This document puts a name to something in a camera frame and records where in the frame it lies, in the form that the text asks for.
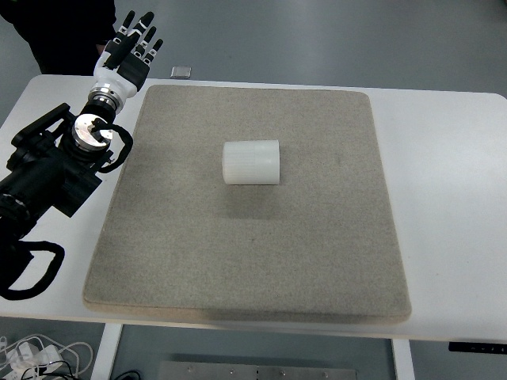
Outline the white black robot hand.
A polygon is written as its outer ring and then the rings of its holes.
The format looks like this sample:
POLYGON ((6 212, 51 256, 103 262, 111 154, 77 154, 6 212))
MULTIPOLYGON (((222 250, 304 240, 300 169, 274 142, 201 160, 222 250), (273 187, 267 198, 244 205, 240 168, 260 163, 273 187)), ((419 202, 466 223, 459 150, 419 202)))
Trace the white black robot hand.
POLYGON ((113 91, 119 98, 134 97, 142 89, 150 65, 163 45, 162 39, 152 43, 157 28, 151 25, 154 20, 151 11, 137 21, 132 34, 125 35, 134 17, 135 12, 130 10, 116 36, 105 47, 109 55, 97 61, 93 72, 98 87, 113 91))

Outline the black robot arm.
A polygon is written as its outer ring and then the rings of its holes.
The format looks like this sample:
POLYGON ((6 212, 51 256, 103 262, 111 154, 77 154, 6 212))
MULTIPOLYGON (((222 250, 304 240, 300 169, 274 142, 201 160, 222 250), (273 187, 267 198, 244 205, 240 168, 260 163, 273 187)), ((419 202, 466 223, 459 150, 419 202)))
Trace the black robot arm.
POLYGON ((133 138, 114 123, 143 87, 163 44, 153 41, 154 14, 130 12, 101 54, 95 83, 78 115, 63 103, 20 130, 1 182, 1 241, 26 236, 52 207, 68 217, 101 183, 99 174, 123 165, 133 138))

